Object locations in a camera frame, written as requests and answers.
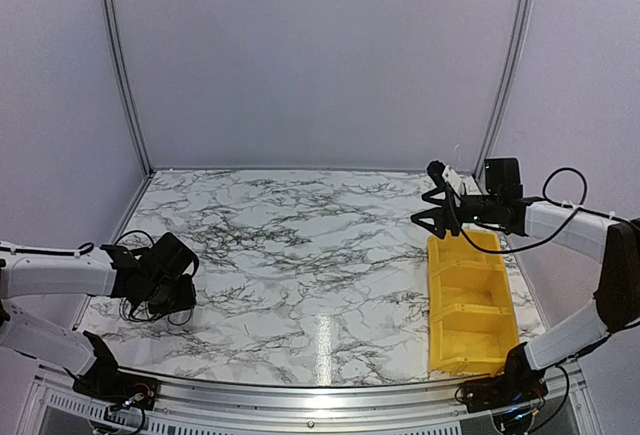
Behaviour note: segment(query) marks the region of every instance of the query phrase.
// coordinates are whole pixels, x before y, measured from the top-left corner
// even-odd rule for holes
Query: vertical metal post
[[[115,12],[114,0],[102,0],[104,9],[105,24],[107,26],[107,35],[109,41],[109,49],[113,58],[113,65],[122,98],[122,106],[124,108],[125,117],[131,140],[140,163],[140,167],[145,177],[149,177],[153,173],[153,166],[149,160],[149,154],[142,135],[142,127],[138,118],[138,111],[131,91],[129,77],[127,76],[127,68],[124,62],[124,54],[122,44],[120,42],[120,33],[118,31],[118,22]]]
[[[516,17],[513,22],[513,30],[511,32],[511,42],[507,51],[507,59],[504,64],[504,69],[502,71],[502,79],[500,80],[498,93],[493,105],[493,111],[491,113],[491,118],[489,119],[489,125],[487,126],[484,141],[480,148],[480,153],[478,154],[476,166],[473,171],[473,176],[476,180],[479,180],[484,172],[484,159],[487,158],[493,150],[500,125],[502,124],[502,120],[504,119],[504,115],[507,110],[509,92],[511,91],[511,86],[513,84],[513,77],[518,60],[522,54],[522,47],[524,45],[524,38],[530,12],[531,0],[518,0]]]

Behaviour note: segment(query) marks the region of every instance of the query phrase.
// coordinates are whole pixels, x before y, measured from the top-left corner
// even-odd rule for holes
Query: gray backdrop
[[[516,0],[116,0],[159,167],[471,170]]]
[[[534,0],[524,53],[494,151],[520,158],[526,193],[557,167],[582,170],[587,206],[640,216],[640,0]],[[550,194],[577,201],[571,175]],[[555,247],[522,254],[551,325],[589,300],[599,267]],[[640,330],[582,361],[605,433],[638,433]]]
[[[142,181],[99,0],[0,0],[0,240],[108,241]],[[27,297],[69,324],[81,296]],[[0,433],[12,434],[35,363],[0,349]]]

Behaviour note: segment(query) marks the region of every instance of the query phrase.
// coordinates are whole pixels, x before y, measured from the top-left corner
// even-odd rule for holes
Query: white marble surface
[[[80,330],[124,366],[220,381],[379,385],[447,378],[428,367],[426,174],[168,171],[129,229],[169,230],[200,257],[183,327],[131,324],[95,298]],[[543,331],[507,258],[521,340]]]

